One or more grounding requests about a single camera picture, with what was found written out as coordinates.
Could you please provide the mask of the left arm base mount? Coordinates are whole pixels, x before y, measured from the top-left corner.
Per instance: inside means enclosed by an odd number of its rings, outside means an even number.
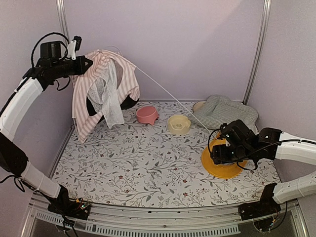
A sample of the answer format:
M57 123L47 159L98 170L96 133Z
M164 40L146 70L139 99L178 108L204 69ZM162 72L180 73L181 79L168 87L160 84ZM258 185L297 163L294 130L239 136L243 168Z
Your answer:
M49 201L48 210L66 217L87 220L90 213L90 204L82 198L69 198L68 190L60 185L60 191L57 198L47 197Z

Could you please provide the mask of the green checkered cushion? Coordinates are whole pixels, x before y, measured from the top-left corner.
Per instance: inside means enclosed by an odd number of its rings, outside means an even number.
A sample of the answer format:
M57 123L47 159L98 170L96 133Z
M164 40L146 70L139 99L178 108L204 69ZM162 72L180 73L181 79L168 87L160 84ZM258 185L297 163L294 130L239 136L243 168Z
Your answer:
M258 134L255 125L258 116L258 112L250 106L232 101L226 96L211 95L201 108L189 115L189 119L192 123L205 126L210 130L218 129L224 123L229 124L239 119L255 134Z

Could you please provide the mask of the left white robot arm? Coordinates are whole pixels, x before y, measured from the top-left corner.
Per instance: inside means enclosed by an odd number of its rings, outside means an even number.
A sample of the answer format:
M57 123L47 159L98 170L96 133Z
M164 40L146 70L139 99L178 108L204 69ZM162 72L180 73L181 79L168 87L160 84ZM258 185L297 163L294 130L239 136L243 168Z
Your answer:
M67 45L65 56L61 55L62 42L41 44L38 62L23 75L0 111L0 166L26 184L53 198L54 206L62 214L70 214L73 203L60 195L61 186L35 168L25 153L14 143L16 131L34 101L53 85L57 79L83 75L93 64L85 56L76 56L81 38L74 37Z

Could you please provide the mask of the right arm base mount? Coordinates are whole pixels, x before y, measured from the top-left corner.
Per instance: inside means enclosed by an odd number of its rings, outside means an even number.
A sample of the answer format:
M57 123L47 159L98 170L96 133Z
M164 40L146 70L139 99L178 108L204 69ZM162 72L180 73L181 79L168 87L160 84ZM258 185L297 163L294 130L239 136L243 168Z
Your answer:
M238 207L241 219L249 220L280 212L280 204L273 199L273 191L276 185L277 183L266 185L258 201L241 204Z

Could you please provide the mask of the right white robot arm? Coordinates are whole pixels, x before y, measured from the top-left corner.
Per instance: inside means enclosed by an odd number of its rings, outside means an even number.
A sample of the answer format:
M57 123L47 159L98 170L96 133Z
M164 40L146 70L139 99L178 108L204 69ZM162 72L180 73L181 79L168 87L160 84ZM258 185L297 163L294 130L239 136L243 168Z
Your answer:
M275 128L263 128L254 133L241 120L224 123L217 129L218 135L207 142L208 158L214 166L223 164L240 165L250 160L257 165L261 159L292 160L315 165L316 143ZM313 195L316 192L316 174L312 172L285 183L266 186L261 200L255 205L259 215L266 215L274 208L292 199Z

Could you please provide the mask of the pink striped pet tent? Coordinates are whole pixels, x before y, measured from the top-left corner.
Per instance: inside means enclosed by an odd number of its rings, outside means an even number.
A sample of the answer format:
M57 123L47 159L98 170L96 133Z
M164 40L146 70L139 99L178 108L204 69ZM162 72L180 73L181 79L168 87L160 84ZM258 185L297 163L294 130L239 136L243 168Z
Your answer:
M92 66L83 75L71 77L72 118L81 143L101 118L108 128L124 124L121 105L127 101L131 108L140 98L136 66L132 62L107 50L93 51L86 58L92 60Z

